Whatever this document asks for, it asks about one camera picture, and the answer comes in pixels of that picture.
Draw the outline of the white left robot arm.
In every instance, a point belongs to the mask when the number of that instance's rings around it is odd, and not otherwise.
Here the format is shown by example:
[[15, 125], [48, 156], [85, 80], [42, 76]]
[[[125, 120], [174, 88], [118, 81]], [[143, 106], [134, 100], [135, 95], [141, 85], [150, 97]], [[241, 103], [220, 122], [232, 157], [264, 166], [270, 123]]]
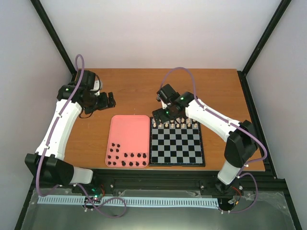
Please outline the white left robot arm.
[[113, 93], [93, 90], [96, 85], [63, 85], [59, 89], [56, 110], [47, 133], [35, 153], [28, 153], [24, 160], [35, 178], [36, 186], [40, 182], [56, 185], [83, 184], [89, 193], [99, 189], [100, 181], [93, 177], [91, 169], [76, 167], [64, 160], [71, 130], [81, 113], [90, 117], [96, 110], [116, 105]]

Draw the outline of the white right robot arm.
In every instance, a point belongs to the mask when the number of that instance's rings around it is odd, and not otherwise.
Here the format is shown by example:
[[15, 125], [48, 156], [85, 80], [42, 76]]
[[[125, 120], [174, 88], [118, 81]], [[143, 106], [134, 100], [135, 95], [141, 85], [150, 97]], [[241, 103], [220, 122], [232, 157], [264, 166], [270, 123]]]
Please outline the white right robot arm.
[[153, 111], [158, 125], [176, 118], [190, 118], [206, 126], [226, 143], [225, 163], [217, 178], [223, 184], [230, 185], [240, 177], [243, 168], [248, 165], [248, 159], [260, 146], [249, 121], [233, 120], [213, 110], [190, 92], [180, 95], [178, 92], [159, 90], [157, 100], [162, 104], [162, 108]]

